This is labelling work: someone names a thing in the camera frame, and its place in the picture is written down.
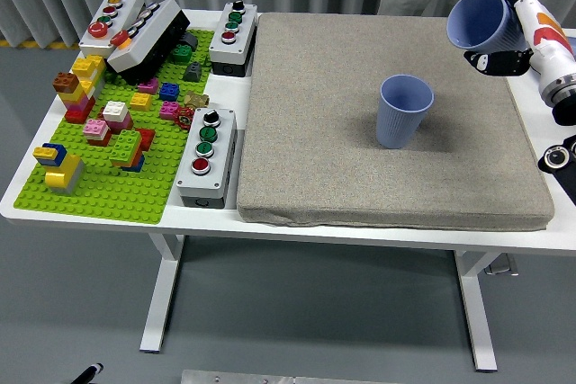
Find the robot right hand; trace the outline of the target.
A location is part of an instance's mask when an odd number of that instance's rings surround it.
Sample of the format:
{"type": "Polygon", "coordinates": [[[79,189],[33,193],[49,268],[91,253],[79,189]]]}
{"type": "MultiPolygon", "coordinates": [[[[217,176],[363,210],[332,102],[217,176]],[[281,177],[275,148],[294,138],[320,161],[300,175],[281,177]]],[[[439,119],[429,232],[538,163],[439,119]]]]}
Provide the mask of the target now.
{"type": "Polygon", "coordinates": [[[571,44],[538,0],[460,0],[447,29],[452,43],[484,75],[520,76],[533,68],[546,105],[575,96],[571,44]]]}

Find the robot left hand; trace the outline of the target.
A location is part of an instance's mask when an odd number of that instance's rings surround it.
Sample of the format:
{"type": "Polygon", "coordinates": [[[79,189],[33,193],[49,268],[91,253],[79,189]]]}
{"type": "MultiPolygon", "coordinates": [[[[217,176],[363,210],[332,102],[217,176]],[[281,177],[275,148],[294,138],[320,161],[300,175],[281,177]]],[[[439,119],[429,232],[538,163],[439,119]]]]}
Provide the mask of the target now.
{"type": "Polygon", "coordinates": [[[92,380],[100,374],[104,366],[100,363],[93,363],[82,371],[76,378],[71,381],[71,384],[90,384],[92,380]]]}

